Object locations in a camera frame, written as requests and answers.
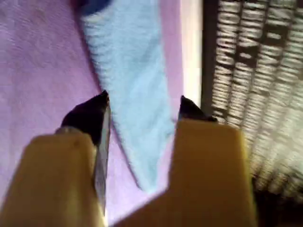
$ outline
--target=purple fabric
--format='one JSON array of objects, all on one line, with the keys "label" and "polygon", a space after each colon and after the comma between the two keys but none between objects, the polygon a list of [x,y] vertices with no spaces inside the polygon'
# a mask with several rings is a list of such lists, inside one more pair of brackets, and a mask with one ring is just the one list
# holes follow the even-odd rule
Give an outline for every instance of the purple fabric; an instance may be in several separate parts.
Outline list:
[{"label": "purple fabric", "polygon": [[[162,0],[164,49],[171,103],[177,117],[182,95],[179,2]],[[100,92],[71,0],[0,2],[0,201],[23,147],[52,133],[75,105]],[[108,160],[107,211],[112,224],[152,196],[135,184],[112,133]],[[160,162],[167,184],[171,142]]]}]

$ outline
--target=blue towel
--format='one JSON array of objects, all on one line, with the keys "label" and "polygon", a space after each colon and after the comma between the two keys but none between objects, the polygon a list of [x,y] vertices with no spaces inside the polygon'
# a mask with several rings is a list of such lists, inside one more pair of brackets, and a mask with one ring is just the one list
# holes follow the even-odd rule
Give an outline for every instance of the blue towel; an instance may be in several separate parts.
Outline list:
[{"label": "blue towel", "polygon": [[81,21],[114,126],[138,185],[152,192],[174,131],[157,0],[91,0]]}]

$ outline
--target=light blue cloth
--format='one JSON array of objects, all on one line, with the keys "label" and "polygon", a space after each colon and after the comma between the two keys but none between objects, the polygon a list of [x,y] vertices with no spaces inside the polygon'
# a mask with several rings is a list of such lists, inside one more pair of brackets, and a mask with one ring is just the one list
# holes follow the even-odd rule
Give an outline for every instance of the light blue cloth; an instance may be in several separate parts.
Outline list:
[{"label": "light blue cloth", "polygon": [[158,160],[174,131],[158,9],[157,0],[93,0],[81,17],[114,126],[138,185],[148,192],[156,189]]}]

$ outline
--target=purple surface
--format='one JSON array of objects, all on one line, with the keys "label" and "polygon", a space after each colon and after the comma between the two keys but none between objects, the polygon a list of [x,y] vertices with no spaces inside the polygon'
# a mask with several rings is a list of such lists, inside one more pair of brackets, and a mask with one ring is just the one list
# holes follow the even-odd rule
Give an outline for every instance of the purple surface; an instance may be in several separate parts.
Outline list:
[{"label": "purple surface", "polygon": [[[177,116],[182,94],[179,2],[162,0],[164,49],[171,104]],[[100,92],[70,0],[0,2],[0,201],[23,147],[52,133],[75,105]],[[160,188],[167,183],[171,142],[160,161]],[[135,184],[112,133],[107,210],[114,223],[154,195]]]}]

